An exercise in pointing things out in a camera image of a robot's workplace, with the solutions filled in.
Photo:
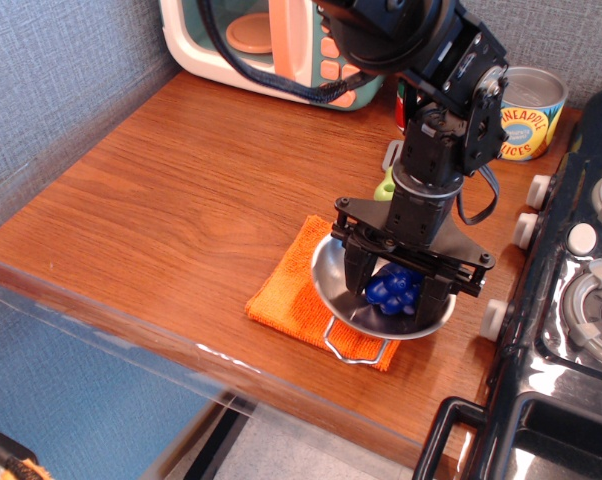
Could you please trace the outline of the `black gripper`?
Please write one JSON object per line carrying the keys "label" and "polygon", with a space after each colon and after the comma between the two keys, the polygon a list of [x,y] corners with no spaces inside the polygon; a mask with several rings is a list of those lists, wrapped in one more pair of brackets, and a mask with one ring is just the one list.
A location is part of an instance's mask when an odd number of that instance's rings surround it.
{"label": "black gripper", "polygon": [[390,201],[337,199],[332,236],[345,249],[347,289],[361,294],[379,258],[421,273],[418,327],[441,319],[450,294],[478,296],[495,259],[461,232],[451,216],[463,183],[459,174],[445,185],[424,184],[408,175],[394,182]]}

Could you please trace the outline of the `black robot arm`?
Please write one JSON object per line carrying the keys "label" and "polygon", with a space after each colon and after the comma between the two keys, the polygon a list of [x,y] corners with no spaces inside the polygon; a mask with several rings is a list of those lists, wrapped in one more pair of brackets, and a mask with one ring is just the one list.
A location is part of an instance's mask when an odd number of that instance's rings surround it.
{"label": "black robot arm", "polygon": [[404,142],[394,162],[388,201],[342,197],[333,236],[344,250],[345,285],[367,291],[378,259],[420,273],[411,308],[418,328],[435,324],[451,295],[477,295],[493,258],[455,226],[466,177],[493,179],[506,133],[501,104],[508,64],[505,50],[456,1],[321,1],[329,36],[356,68],[344,80],[310,88],[249,66],[221,37],[213,7],[198,10],[217,51],[243,77],[265,87],[326,103],[378,76],[407,82]]}

